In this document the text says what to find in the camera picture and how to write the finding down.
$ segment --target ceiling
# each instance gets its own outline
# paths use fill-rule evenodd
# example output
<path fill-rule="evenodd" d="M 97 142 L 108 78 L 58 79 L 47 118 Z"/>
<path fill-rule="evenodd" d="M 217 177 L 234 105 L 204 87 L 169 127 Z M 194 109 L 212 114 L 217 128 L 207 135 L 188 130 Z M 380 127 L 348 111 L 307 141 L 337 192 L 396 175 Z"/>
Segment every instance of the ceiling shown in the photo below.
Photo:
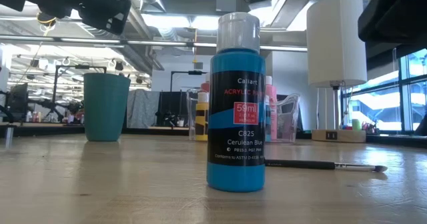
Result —
<path fill-rule="evenodd" d="M 293 45 L 306 47 L 306 11 L 307 8 L 318 0 L 273 0 L 271 7 L 264 9 L 255 9 L 250 12 L 257 15 L 264 21 L 266 28 L 261 31 L 262 45 Z M 163 22 L 162 25 L 169 25 L 170 29 L 176 33 L 175 38 L 180 41 L 194 41 L 195 33 L 187 29 L 186 25 L 199 25 L 197 31 L 197 41 L 201 42 L 216 42 L 216 23 L 220 15 L 224 11 L 216 11 L 216 0 L 161 0 L 166 8 L 166 13 L 153 11 L 153 6 L 144 3 L 141 7 L 141 0 L 132 0 L 133 7 L 131 14 L 127 20 L 125 31 L 122 36 L 114 36 L 109 33 L 100 33 L 98 30 L 93 30 L 88 26 L 82 25 L 79 20 L 78 13 L 73 13 L 70 19 L 58 20 L 54 29 L 46 32 L 46 27 L 37 22 L 35 16 L 38 6 L 27 3 L 22 13 L 11 10 L 7 7 L 0 6 L 0 34 L 7 35 L 48 35 L 52 37 L 76 37 L 76 38 L 107 38 L 107 39 L 161 39 L 165 36 L 159 32 L 158 22 L 151 21 L 151 17 L 172 16 L 173 21 Z M 248 0 L 237 0 L 237 9 L 250 11 Z M 286 13 L 283 12 L 285 6 L 292 10 L 292 19 L 286 19 Z M 177 17 L 184 20 L 181 27 L 176 27 Z M 203 19 L 197 24 L 198 17 L 209 17 Z M 193 49 L 175 48 L 175 47 L 144 47 L 144 46 L 125 46 L 112 47 L 108 45 L 78 45 L 64 46 L 63 43 L 42 44 L 38 50 L 39 43 L 5 43 L 7 48 L 13 54 L 11 64 L 11 78 L 9 79 L 10 88 L 16 83 L 29 82 L 31 90 L 34 93 L 43 93 L 44 97 L 50 97 L 48 91 L 40 91 L 40 89 L 51 90 L 53 85 L 53 74 L 55 65 L 68 64 L 69 66 L 82 64 L 94 67 L 106 67 L 108 73 L 118 74 L 115 70 L 116 62 L 123 62 L 124 75 L 130 75 L 131 85 L 133 89 L 142 88 L 150 89 L 151 87 L 151 72 L 152 70 L 171 71 L 176 69 L 176 65 L 180 63 L 188 63 L 193 59 Z M 203 62 L 209 62 L 212 55 L 215 55 L 216 50 L 212 48 L 199 48 L 197 54 L 198 59 Z M 30 67 L 32 59 L 40 59 L 39 67 Z M 87 72 L 94 72 L 96 69 L 81 70 L 66 67 L 62 69 L 64 74 L 59 78 L 58 83 L 81 86 L 81 81 L 76 78 Z M 35 76 L 34 80 L 28 80 L 27 74 Z M 137 77 L 143 79 L 142 84 L 136 83 Z M 64 96 L 81 98 L 83 92 L 81 90 L 72 91 L 64 90 Z"/>

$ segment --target teal cup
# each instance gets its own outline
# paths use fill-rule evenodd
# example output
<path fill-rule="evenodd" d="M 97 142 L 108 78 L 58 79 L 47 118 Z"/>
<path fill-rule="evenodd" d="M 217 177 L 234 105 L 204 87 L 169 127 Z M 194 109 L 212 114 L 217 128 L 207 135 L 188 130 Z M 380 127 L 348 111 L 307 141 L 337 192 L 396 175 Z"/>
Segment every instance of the teal cup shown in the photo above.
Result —
<path fill-rule="evenodd" d="M 84 75 L 85 132 L 89 141 L 117 141 L 125 119 L 131 80 L 119 75 Z"/>

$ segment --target bottle label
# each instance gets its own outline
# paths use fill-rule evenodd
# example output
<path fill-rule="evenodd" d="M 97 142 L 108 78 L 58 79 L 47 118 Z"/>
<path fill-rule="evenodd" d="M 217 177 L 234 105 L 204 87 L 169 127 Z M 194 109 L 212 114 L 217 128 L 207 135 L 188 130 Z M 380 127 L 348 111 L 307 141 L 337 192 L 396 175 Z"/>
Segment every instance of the bottle label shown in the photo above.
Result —
<path fill-rule="evenodd" d="M 211 78 L 207 160 L 221 165 L 263 165 L 264 74 L 221 71 Z"/>

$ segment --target white lamp shade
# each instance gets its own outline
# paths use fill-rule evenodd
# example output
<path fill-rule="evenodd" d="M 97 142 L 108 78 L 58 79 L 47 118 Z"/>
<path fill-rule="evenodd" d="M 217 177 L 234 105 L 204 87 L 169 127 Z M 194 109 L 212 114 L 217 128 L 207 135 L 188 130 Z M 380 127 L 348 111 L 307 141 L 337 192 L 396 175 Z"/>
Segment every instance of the white lamp shade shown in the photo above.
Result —
<path fill-rule="evenodd" d="M 358 36 L 362 0 L 321 0 L 307 12 L 308 80 L 314 87 L 366 82 L 365 44 Z"/>

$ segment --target table surface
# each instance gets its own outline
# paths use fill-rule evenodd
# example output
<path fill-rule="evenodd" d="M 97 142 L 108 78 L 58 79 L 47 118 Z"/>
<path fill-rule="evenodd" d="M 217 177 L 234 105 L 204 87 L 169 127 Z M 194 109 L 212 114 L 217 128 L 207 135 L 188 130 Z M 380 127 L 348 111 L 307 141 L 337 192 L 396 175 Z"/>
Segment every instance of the table surface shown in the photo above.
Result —
<path fill-rule="evenodd" d="M 11 149 L 0 148 L 0 223 L 427 223 L 427 150 L 268 145 L 267 158 L 389 170 L 266 167 L 263 190 L 226 193 L 206 185 L 206 147 L 177 136 L 14 138 Z"/>

